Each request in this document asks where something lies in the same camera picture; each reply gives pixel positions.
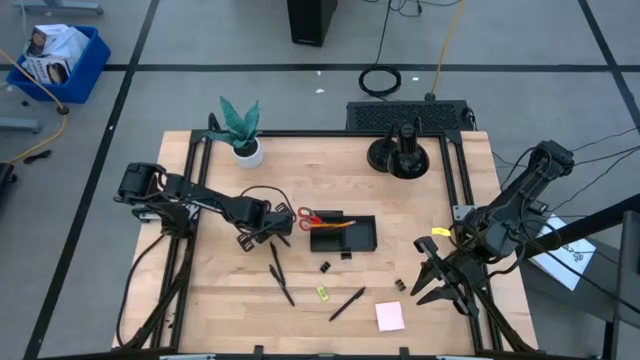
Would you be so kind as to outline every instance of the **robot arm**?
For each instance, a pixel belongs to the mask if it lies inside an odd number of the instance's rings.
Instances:
[[[238,242],[245,251],[254,247],[252,240],[262,243],[271,235],[290,235],[294,223],[293,210],[284,203],[271,211],[269,201],[229,197],[167,173],[157,164],[129,164],[114,200],[146,207],[160,216],[163,234],[180,238],[193,234],[191,213],[185,205],[216,212],[241,231]]]
[[[527,168],[491,204],[472,209],[462,220],[454,223],[461,242],[444,259],[431,237],[414,241],[416,249],[427,255],[418,279],[411,291],[416,295],[432,280],[444,283],[418,300],[418,305],[446,299],[451,300],[459,313],[477,316],[478,308],[465,296],[462,288],[470,288],[484,305],[514,351],[535,352],[511,328],[500,310],[484,290],[488,278],[483,269],[523,247],[528,237],[522,236],[525,216],[529,211],[541,214],[545,207],[535,206],[536,198],[549,185],[573,169],[573,153],[553,141],[540,142],[531,149]]]

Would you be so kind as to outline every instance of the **yellow-green object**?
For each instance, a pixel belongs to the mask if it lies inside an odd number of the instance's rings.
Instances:
[[[320,300],[322,300],[322,302],[326,302],[327,300],[329,300],[329,294],[327,294],[324,286],[318,285],[316,286],[316,290],[318,291],[318,295],[320,295]]]
[[[431,235],[451,236],[451,231],[445,228],[432,228]]]

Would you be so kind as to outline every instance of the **potted plant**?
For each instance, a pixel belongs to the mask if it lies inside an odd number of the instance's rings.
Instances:
[[[209,132],[213,140],[224,141],[233,147],[233,156],[236,163],[244,168],[255,168],[262,163],[264,152],[260,146],[258,134],[258,121],[260,108],[258,102],[247,111],[244,119],[238,115],[229,100],[220,97],[220,105],[227,124],[227,132]]]

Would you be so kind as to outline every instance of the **black pen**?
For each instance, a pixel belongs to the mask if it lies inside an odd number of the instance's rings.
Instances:
[[[278,268],[278,275],[280,276],[280,281],[282,282],[282,285],[287,286],[287,280],[284,278],[284,272],[282,272],[282,267],[280,266],[280,260],[278,260],[278,250],[276,249],[276,246],[273,245],[273,241],[269,242],[269,245],[271,246],[271,253],[273,254],[273,259],[276,262],[276,268]]]
[[[353,295],[353,296],[351,297],[351,299],[347,300],[347,302],[346,302],[346,303],[344,303],[344,305],[342,305],[342,306],[340,307],[340,309],[338,309],[338,311],[336,311],[336,313],[335,313],[335,314],[331,315],[331,317],[329,318],[329,321],[333,321],[333,319],[337,318],[337,317],[338,317],[338,315],[340,315],[340,314],[344,311],[344,309],[346,309],[349,305],[351,305],[351,303],[352,303],[355,299],[357,299],[357,298],[359,298],[360,296],[362,296],[362,294],[364,294],[364,289],[366,289],[366,288],[367,288],[366,286],[363,286],[363,287],[362,287],[362,289],[358,290],[358,292],[357,292],[355,295]]]
[[[271,272],[271,275],[278,282],[278,285],[280,285],[280,289],[282,289],[282,292],[284,293],[284,296],[286,296],[287,300],[289,300],[289,304],[291,304],[291,306],[295,307],[296,304],[293,302],[293,299],[291,298],[291,295],[289,295],[289,292],[287,291],[287,288],[284,286],[284,284],[282,283],[282,281],[278,277],[278,273],[276,272],[276,269],[271,264],[269,264],[269,271]]]

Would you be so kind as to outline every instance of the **wooden table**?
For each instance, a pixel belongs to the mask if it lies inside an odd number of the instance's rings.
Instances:
[[[158,162],[169,172],[184,170],[189,132],[166,132]],[[291,248],[274,240],[285,272],[287,287],[296,307],[291,307],[268,266],[273,263],[267,244],[245,253],[236,243],[237,231],[222,217],[203,211],[180,339],[181,352],[251,353],[264,345],[265,353],[397,354],[409,347],[411,354],[473,354],[467,317],[447,301],[416,306],[419,297],[399,292],[394,281],[413,285],[426,258],[413,240],[431,234],[433,227],[452,223],[442,157],[437,139],[420,139],[430,154],[431,168],[421,178],[400,180],[373,170],[365,154],[372,138],[262,138],[265,157],[253,170],[238,167],[226,144],[216,143],[207,174],[207,187],[233,196],[252,185],[272,185],[288,194],[294,208],[341,209],[349,215],[375,215],[378,248],[354,253],[340,260],[339,253],[311,253],[309,235],[294,226]],[[473,195],[487,204],[499,194],[498,179],[487,134],[463,133]],[[450,154],[455,154],[451,146]],[[457,194],[462,201],[457,162],[452,156]],[[197,181],[196,161],[192,181]],[[275,191],[255,190],[248,195],[277,204]],[[143,224],[136,257],[154,239],[160,226]],[[452,251],[445,237],[434,236],[444,257]],[[122,321],[124,339],[133,336],[158,300],[169,241],[166,240],[140,263],[133,276]],[[495,268],[506,268],[514,258]],[[319,271],[331,263],[326,274]],[[434,281],[421,293],[432,287]],[[321,302],[317,285],[324,285],[330,300]],[[363,297],[338,319],[333,314],[360,287]],[[492,280],[495,302],[522,338],[536,347],[522,279],[518,269]],[[399,301],[405,330],[379,332],[374,304]],[[162,344],[169,343],[173,311],[169,311]],[[480,314],[485,348],[490,348],[486,316]]]

